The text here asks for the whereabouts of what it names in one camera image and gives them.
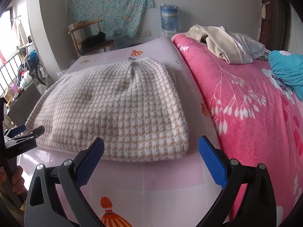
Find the person left hand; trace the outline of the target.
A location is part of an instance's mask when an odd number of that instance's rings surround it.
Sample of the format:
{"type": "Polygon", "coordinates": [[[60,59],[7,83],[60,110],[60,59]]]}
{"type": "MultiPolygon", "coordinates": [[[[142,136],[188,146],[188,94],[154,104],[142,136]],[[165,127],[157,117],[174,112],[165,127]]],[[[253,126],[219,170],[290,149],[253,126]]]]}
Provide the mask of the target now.
{"type": "MultiPolygon", "coordinates": [[[[22,177],[23,169],[21,166],[17,166],[16,171],[12,176],[12,191],[17,195],[21,195],[26,190],[24,186],[24,178],[22,177]]],[[[3,169],[1,169],[1,192],[6,193],[6,189],[4,187],[4,182],[6,181],[7,176],[3,169]]]]}

